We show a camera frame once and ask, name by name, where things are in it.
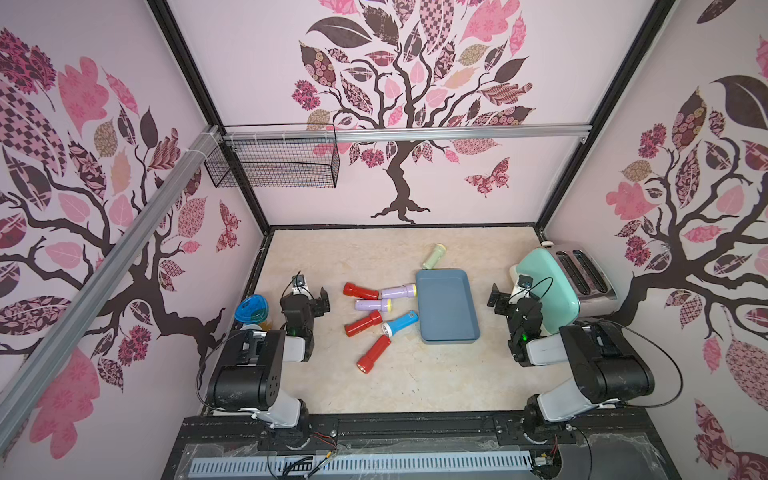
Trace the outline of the red flashlight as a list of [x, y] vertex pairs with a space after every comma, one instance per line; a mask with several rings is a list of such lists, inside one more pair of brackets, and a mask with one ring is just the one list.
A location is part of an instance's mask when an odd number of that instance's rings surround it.
[[364, 374], [368, 374], [374, 368], [376, 361], [391, 345], [391, 339], [381, 335], [370, 349], [357, 361], [357, 368]]
[[380, 325], [382, 322], [383, 318], [379, 311], [370, 311], [369, 314], [364, 318], [361, 318], [353, 323], [346, 324], [344, 326], [344, 331], [348, 337], [353, 337], [373, 326]]
[[353, 297], [361, 300], [379, 300], [380, 293], [376, 290], [361, 287], [351, 282], [347, 282], [343, 287], [343, 294], [345, 296]]

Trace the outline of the purple flashlight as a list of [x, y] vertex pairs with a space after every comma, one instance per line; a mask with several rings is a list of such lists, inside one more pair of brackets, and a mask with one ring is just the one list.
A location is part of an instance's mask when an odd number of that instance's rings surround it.
[[417, 287], [414, 283], [386, 288], [380, 291], [381, 299], [415, 298]]
[[355, 302], [354, 308], [356, 311], [391, 312], [392, 300], [391, 299], [377, 299], [377, 300], [358, 299]]

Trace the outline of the blue flashlight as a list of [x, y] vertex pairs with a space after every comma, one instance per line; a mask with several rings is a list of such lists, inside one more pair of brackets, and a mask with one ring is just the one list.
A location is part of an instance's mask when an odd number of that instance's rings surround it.
[[400, 331], [416, 324], [418, 321], [419, 315], [415, 311], [409, 311], [395, 320], [383, 323], [382, 331], [387, 337], [392, 338]]

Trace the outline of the pale green flashlight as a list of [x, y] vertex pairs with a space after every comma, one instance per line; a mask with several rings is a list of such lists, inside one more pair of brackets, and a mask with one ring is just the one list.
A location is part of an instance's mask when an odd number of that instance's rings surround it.
[[447, 248], [443, 244], [436, 244], [427, 259], [422, 263], [425, 270], [434, 269], [445, 255]]

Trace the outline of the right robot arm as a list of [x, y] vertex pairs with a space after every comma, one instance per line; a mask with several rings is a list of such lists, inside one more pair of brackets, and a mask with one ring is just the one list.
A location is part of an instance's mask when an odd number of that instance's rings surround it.
[[507, 320], [508, 348], [519, 365], [570, 368], [564, 382], [527, 400], [521, 429], [528, 441], [543, 444], [583, 413], [653, 393], [651, 369], [619, 327], [605, 321], [570, 323], [544, 335], [542, 300], [525, 290], [504, 293], [496, 285], [487, 305]]

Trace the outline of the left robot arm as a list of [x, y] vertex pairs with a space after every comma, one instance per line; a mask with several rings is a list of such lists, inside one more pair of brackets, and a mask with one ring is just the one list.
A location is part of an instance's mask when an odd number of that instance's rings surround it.
[[303, 400], [282, 390], [283, 365], [310, 360], [315, 319], [331, 306], [325, 289], [313, 296], [305, 288], [294, 287], [280, 299], [280, 307], [285, 318], [282, 328], [243, 327], [223, 341], [200, 400], [214, 412], [247, 414], [263, 423], [273, 439], [298, 449], [310, 441], [310, 415]]

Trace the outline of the blue-grey storage tray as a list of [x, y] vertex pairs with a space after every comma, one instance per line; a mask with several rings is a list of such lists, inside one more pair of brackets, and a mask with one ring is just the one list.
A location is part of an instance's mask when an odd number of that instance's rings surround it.
[[460, 269], [416, 274], [420, 334], [426, 344], [468, 344], [480, 337], [468, 275]]

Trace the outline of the mint green toaster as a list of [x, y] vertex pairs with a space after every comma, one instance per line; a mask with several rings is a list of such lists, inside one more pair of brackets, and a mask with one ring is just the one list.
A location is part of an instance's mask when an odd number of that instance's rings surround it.
[[618, 295], [598, 263], [580, 245], [547, 242], [509, 269], [510, 278], [532, 279], [531, 293], [541, 299], [542, 328], [555, 334], [579, 318], [609, 315]]

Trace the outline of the blue-lid printed cup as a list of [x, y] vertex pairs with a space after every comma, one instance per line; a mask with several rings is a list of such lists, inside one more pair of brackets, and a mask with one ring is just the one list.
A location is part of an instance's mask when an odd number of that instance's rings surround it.
[[262, 295], [244, 299], [235, 310], [235, 320], [242, 325], [256, 326], [262, 331], [272, 329], [269, 304]]

